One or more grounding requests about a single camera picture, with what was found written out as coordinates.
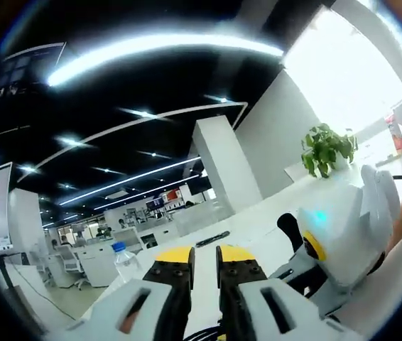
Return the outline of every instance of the bright window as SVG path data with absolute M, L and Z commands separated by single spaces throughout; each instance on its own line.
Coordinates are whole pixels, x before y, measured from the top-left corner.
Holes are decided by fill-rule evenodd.
M 284 64 L 320 121 L 338 132 L 361 131 L 402 101 L 402 83 L 384 56 L 328 9 L 315 16 Z

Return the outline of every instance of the blue bottle cap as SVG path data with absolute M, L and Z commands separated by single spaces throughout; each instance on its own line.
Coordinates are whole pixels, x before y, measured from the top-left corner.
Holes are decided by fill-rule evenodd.
M 112 248 L 114 252 L 119 252 L 125 250 L 125 243 L 124 242 L 117 242 L 112 244 Z

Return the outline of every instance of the green leaves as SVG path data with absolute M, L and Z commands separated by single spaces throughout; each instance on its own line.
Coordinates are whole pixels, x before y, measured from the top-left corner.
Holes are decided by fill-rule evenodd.
M 317 168 L 323 178 L 329 177 L 329 168 L 335 169 L 338 153 L 343 158 L 348 158 L 351 163 L 354 160 L 354 152 L 358 149 L 355 136 L 340 136 L 326 123 L 311 128 L 301 144 L 305 151 L 302 155 L 304 167 L 315 177 Z

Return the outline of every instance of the water bottle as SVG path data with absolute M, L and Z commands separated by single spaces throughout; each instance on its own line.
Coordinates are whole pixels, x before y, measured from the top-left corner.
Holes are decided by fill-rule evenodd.
M 112 244 L 114 252 L 116 252 L 116 265 L 117 272 L 122 278 L 124 283 L 132 279 L 137 271 L 141 269 L 136 255 L 132 252 L 125 250 L 124 242 L 117 242 Z

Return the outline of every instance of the ceiling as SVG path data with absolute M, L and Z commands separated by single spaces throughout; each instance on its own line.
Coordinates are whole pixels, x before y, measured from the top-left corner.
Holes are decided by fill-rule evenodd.
M 8 13 L 15 15 L 7 18 L 9 26 L 1 35 L 0 61 L 40 45 L 66 45 L 62 54 L 62 47 L 55 46 L 0 63 L 0 164 L 13 161 L 17 166 L 35 166 L 67 146 L 61 137 L 81 141 L 121 124 L 133 124 L 73 148 L 25 178 L 22 170 L 16 171 L 16 177 L 22 178 L 18 187 L 44 198 L 40 201 L 43 224 L 63 222 L 65 215 L 101 212 L 94 208 L 109 202 L 105 197 L 120 189 L 132 196 L 180 181 L 185 168 L 192 168 L 193 175 L 200 174 L 203 166 L 197 161 L 59 206 L 97 188 L 189 159 L 196 120 L 226 115 L 231 124 L 236 120 L 240 124 L 280 72 L 280 59 L 243 50 L 179 47 L 118 58 L 62 87 L 49 87 L 48 75 L 95 48 L 155 33 L 241 36 L 287 51 L 319 5 L 332 3 L 103 0 L 86 6 L 85 1 L 72 0 L 37 1 L 13 8 Z M 30 61 L 22 59 L 25 56 L 30 56 Z M 13 74 L 17 63 L 27 63 L 23 74 Z M 242 106 L 237 105 L 139 124 L 136 120 L 142 117 L 124 111 L 162 114 L 219 104 L 215 98 L 248 105 L 240 118 Z

